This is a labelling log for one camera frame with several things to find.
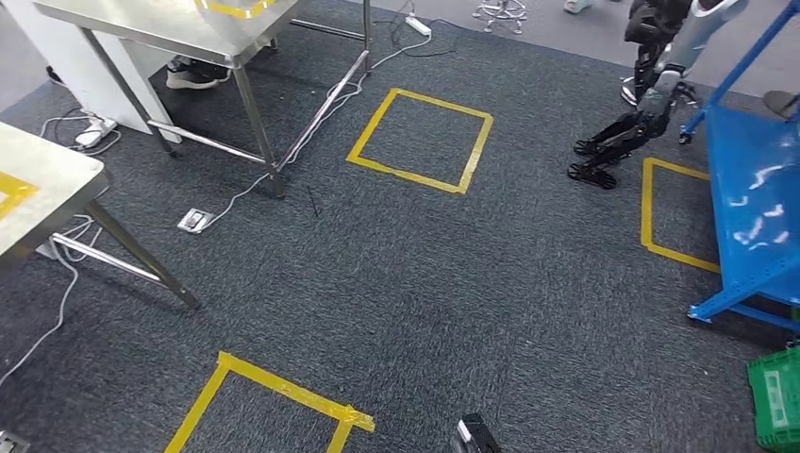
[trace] person's foot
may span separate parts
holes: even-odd
[[[208,90],[230,78],[230,70],[203,61],[171,61],[167,66],[167,87],[173,90]]]
[[[590,7],[592,3],[594,3],[594,0],[567,0],[567,2],[564,3],[564,10],[573,14],[577,14],[580,11]]]
[[[47,66],[44,69],[45,71],[47,71],[47,78],[49,78],[51,82],[61,87],[67,88],[67,86],[64,85],[64,81],[61,80],[61,77],[59,77],[58,74],[56,74],[56,71],[53,70],[53,66]]]

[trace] white table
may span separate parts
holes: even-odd
[[[318,25],[293,19],[297,11],[310,0],[239,0],[238,5],[248,8],[231,8],[239,11],[242,17],[219,12],[210,5],[230,5],[232,0],[35,0],[39,11],[55,19],[75,24],[94,48],[98,57],[104,61],[125,96],[136,108],[141,118],[148,124],[150,132],[158,145],[170,156],[175,151],[156,131],[173,132],[181,137],[198,141],[226,151],[229,154],[265,164],[272,176],[269,189],[274,195],[283,196],[283,183],[277,177],[289,161],[295,157],[303,142],[311,134],[325,114],[330,110],[334,99],[363,64],[365,71],[370,68],[371,28],[370,0],[363,1],[364,32],[356,33],[340,30],[327,25]],[[364,50],[358,56],[345,77],[337,84],[323,105],[313,116],[311,122],[292,144],[290,149],[277,159],[264,131],[264,124],[258,113],[244,65],[260,49],[272,43],[275,35],[286,24],[310,28],[339,37],[364,42]],[[153,120],[142,103],[136,98],[130,86],[108,57],[93,31],[102,31],[121,38],[150,45],[192,59],[200,59],[231,69],[256,136],[260,156],[238,149],[225,143],[190,132],[184,128],[166,125]]]
[[[94,199],[107,184],[100,160],[0,123],[0,267],[52,239],[163,286],[196,308],[192,293]],[[56,233],[82,210],[146,269]]]

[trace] carpet floor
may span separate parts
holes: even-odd
[[[358,6],[321,1],[303,18],[357,29]],[[392,51],[390,27],[375,26],[379,56]],[[381,66],[288,168],[285,200],[257,188],[199,236],[176,223],[191,208],[221,212],[258,166],[190,142],[170,159],[124,130],[100,157],[112,181],[100,201],[203,307],[186,311],[158,287],[81,262],[63,329],[0,389],[0,427],[38,453],[163,451],[224,350],[372,415],[375,432],[355,428],[348,453],[448,451],[472,411],[508,452],[756,450],[744,365],[777,350],[783,333],[737,315],[689,320],[686,308],[719,291],[719,276],[639,242],[642,159],[706,169],[702,132],[676,142],[689,112],[612,169],[615,191],[575,183],[572,144],[625,111],[619,77],[629,69],[433,28],[436,40],[417,52],[455,52]],[[280,39],[248,70],[284,150],[358,46],[299,28]],[[177,122],[253,148],[233,83],[169,92],[163,78],[154,85]],[[391,88],[492,115],[466,194],[345,161]],[[760,109],[744,95],[726,102]],[[44,86],[0,120],[35,132],[74,106]],[[454,183],[480,125],[400,97],[362,155]],[[76,132],[64,124],[59,134]],[[704,181],[657,169],[653,206],[655,241],[715,260]],[[105,234],[98,246],[125,255]],[[39,256],[0,275],[4,367],[55,323],[69,279]],[[228,377],[184,451],[323,451],[334,426]]]

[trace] yellow tape square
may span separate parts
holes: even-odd
[[[187,412],[186,417],[183,419],[180,427],[178,427],[175,436],[173,436],[173,440],[167,445],[164,453],[180,452],[189,440],[189,436],[192,435],[194,428],[197,427],[197,423],[200,422],[200,417],[203,416],[203,412],[206,411],[214,395],[220,390],[220,387],[222,387],[223,381],[229,372],[248,378],[257,384],[261,384],[270,390],[286,396],[294,402],[339,420],[339,424],[333,433],[333,437],[325,453],[341,453],[352,427],[359,427],[369,432],[375,431],[373,417],[356,411],[352,406],[343,406],[323,396],[314,394],[293,382],[287,381],[283,377],[274,375],[269,371],[258,368],[252,363],[237,359],[226,352],[220,351],[219,357],[217,358],[217,367],[214,369],[211,377],[208,378],[208,382],[206,386],[203,387],[200,395],[197,396],[192,408]]]
[[[25,201],[39,188],[33,184],[0,172],[0,219]]]
[[[227,14],[240,19],[253,19],[267,9],[267,7],[274,5],[275,1],[276,0],[257,0],[247,8],[232,7],[221,3],[220,0],[194,0],[194,3],[197,7],[208,9],[209,11]]]
[[[644,245],[647,248],[647,250],[657,255],[661,255],[662,257],[680,261],[685,264],[689,264],[691,266],[699,267],[700,269],[705,269],[707,271],[716,272],[717,274],[719,274],[720,266],[715,262],[700,260],[699,258],[693,257],[691,255],[687,255],[685,253],[678,252],[677,250],[662,247],[661,245],[653,243],[653,206],[652,206],[653,167],[658,166],[661,168],[665,168],[667,170],[671,170],[676,173],[680,173],[681,175],[692,176],[698,179],[703,179],[705,181],[708,181],[708,175],[706,175],[705,173],[700,173],[691,168],[682,167],[680,165],[675,165],[674,163],[667,162],[666,160],[661,160],[656,158],[645,159],[643,165],[644,167],[642,170],[642,227],[640,231],[642,245]]]
[[[467,159],[467,165],[466,167],[464,167],[464,171],[461,174],[461,178],[458,182],[458,185],[442,182],[427,176],[417,175],[412,172],[406,172],[403,170],[398,170],[396,168],[391,168],[380,162],[363,158],[360,155],[361,151],[363,151],[364,149],[364,146],[366,146],[367,142],[370,140],[370,137],[372,136],[373,132],[375,132],[375,129],[377,128],[377,125],[380,123],[380,120],[383,118],[383,115],[386,114],[386,110],[389,109],[389,105],[392,104],[392,102],[397,96],[409,97],[411,99],[416,99],[418,101],[423,101],[429,104],[433,104],[434,106],[459,111],[461,113],[466,113],[468,115],[476,116],[478,118],[483,119],[483,124],[481,125],[480,131],[477,134],[475,145],[473,145],[470,157]],[[473,179],[473,173],[475,172],[475,167],[477,166],[477,163],[480,160],[481,153],[483,153],[483,147],[486,144],[487,137],[489,137],[489,131],[492,130],[493,123],[494,123],[494,118],[492,118],[492,116],[489,113],[486,113],[484,111],[479,111],[475,109],[470,109],[468,107],[459,106],[447,101],[442,101],[441,99],[425,96],[424,94],[409,92],[406,90],[401,90],[399,88],[392,88],[391,90],[389,90],[389,94],[387,94],[386,98],[383,100],[383,102],[380,104],[380,106],[373,114],[372,119],[370,119],[370,122],[367,124],[367,127],[361,133],[361,136],[356,141],[356,144],[353,146],[353,149],[350,150],[350,153],[347,155],[346,160],[348,162],[353,162],[357,165],[373,169],[377,172],[388,173],[390,175],[402,177],[403,179],[414,181],[419,184],[424,184],[426,186],[439,189],[441,191],[449,193],[467,193],[467,189],[470,187],[470,182],[472,182]]]

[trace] table top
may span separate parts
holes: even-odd
[[[61,21],[193,59],[238,68],[268,45],[308,0],[34,0]],[[215,6],[250,3],[250,18]]]
[[[30,253],[106,184],[100,160],[0,123],[0,265]]]

